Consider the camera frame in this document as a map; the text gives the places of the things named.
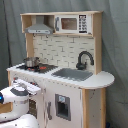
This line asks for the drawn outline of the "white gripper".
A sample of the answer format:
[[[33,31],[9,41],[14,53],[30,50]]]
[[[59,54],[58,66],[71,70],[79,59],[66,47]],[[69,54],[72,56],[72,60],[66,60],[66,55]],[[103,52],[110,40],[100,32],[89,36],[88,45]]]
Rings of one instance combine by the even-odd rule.
[[[38,86],[35,86],[29,82],[26,82],[22,79],[17,79],[13,81],[14,86],[20,86],[25,88],[31,95],[38,95],[41,93],[41,88]]]

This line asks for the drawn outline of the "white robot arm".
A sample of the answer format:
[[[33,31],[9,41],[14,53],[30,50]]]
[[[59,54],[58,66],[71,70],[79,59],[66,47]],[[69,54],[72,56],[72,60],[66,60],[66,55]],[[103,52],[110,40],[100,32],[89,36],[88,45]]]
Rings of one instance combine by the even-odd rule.
[[[29,114],[29,96],[37,95],[41,88],[22,79],[0,91],[0,103],[11,103],[10,112],[0,114],[0,128],[39,128],[37,119]]]

